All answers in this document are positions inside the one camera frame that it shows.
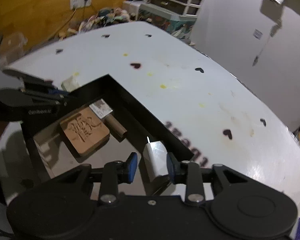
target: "white wall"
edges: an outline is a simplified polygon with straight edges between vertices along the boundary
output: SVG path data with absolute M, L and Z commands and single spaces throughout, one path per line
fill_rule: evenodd
M 260 12 L 262 2 L 204 0 L 192 41 L 295 130 L 300 125 L 300 0 L 286 0 L 282 28 L 270 38 L 276 23 Z M 278 9 L 265 5 L 273 18 Z M 253 36 L 255 29 L 263 33 L 260 40 Z M 258 63 L 252 66 L 263 47 Z

